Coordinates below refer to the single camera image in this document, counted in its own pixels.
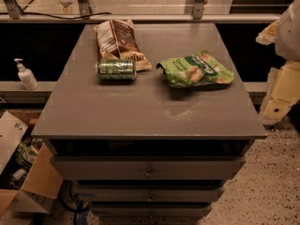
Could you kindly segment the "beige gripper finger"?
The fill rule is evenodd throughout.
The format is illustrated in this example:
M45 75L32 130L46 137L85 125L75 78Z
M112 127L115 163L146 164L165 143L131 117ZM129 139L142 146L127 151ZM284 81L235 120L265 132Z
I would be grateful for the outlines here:
M259 116L264 125L280 122L300 100L300 62L288 61L281 68L272 67L266 83Z
M277 30L279 21L274 21L265 27L256 36L256 42L262 45L270 45L276 41Z

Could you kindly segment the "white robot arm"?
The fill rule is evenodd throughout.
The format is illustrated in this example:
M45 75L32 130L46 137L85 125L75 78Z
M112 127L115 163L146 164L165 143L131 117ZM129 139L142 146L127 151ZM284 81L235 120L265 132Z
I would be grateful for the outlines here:
M256 37L262 45L275 44L275 52L286 63L272 67L259 115L264 125L280 122L300 100L300 0L294 0L280 18Z

